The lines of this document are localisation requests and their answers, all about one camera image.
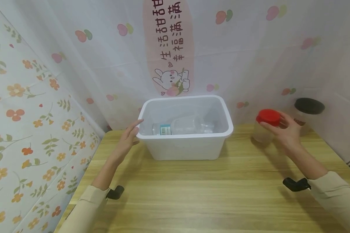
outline pink banner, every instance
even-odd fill
[[[161,95],[189,95],[194,85],[192,17],[185,0],[144,0],[146,59]]]

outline clear plastic jar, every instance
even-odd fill
[[[253,138],[260,143],[268,144],[270,143],[274,135],[263,128],[260,123],[266,122],[274,127],[279,126],[280,124],[280,113],[272,109],[263,109],[259,111],[258,116],[254,124]]]
[[[314,118],[321,114],[325,109],[322,102],[311,98],[299,98],[290,110],[290,115],[298,125],[302,126],[300,135],[306,135],[310,129],[310,123]]]

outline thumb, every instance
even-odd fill
[[[265,128],[266,130],[270,131],[273,134],[277,134],[278,133],[278,128],[266,123],[266,122],[261,122],[259,123],[263,128]]]
[[[135,127],[133,130],[131,130],[131,132],[129,133],[128,135],[128,138],[130,140],[133,140],[134,137],[139,133],[139,128],[138,127]]]

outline red lid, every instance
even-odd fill
[[[272,109],[263,109],[258,113],[257,118],[255,119],[258,123],[266,122],[274,127],[279,126],[280,124],[280,113]]]

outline bottle label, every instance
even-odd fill
[[[171,125],[160,125],[160,135],[171,135]]]

